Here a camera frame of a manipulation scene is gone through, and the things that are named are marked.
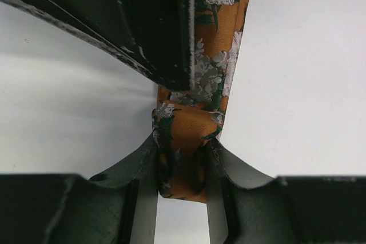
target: floral pattern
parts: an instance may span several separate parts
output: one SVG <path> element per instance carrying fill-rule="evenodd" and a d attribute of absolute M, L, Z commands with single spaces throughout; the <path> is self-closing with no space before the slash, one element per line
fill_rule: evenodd
<path fill-rule="evenodd" d="M 219 139 L 249 0 L 195 0 L 194 88 L 158 89 L 160 194 L 205 203 L 204 147 Z"/>

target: black plastic part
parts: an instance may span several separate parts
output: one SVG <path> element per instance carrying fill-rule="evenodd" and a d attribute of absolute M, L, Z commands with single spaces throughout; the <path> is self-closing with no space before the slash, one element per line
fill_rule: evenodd
<path fill-rule="evenodd" d="M 0 0 L 92 43 L 171 90 L 190 89 L 192 0 Z"/>
<path fill-rule="evenodd" d="M 271 179 L 206 147 L 211 244 L 366 243 L 366 177 Z"/>
<path fill-rule="evenodd" d="M 89 181 L 73 174 L 0 175 L 0 243 L 152 244 L 156 178 L 151 136 Z"/>

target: necktie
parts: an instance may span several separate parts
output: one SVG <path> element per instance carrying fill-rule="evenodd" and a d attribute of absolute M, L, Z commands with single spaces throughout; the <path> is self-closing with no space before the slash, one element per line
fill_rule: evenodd
<path fill-rule="evenodd" d="M 159 191 L 206 202 L 203 147 L 219 139 L 249 0 L 194 0 L 194 88 L 160 86 L 153 110 Z"/>

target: white surface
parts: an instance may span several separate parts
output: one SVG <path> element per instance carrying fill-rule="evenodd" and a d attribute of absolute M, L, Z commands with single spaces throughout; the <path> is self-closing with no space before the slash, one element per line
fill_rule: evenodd
<path fill-rule="evenodd" d="M 221 142 L 270 175 L 366 174 L 364 0 L 250 0 Z M 0 4 L 0 173 L 89 177 L 151 132 L 155 86 Z M 160 199 L 156 244 L 209 243 L 205 205 Z"/>
<path fill-rule="evenodd" d="M 366 174 L 365 17 L 365 0 L 250 0 L 221 142 L 272 176 Z"/>

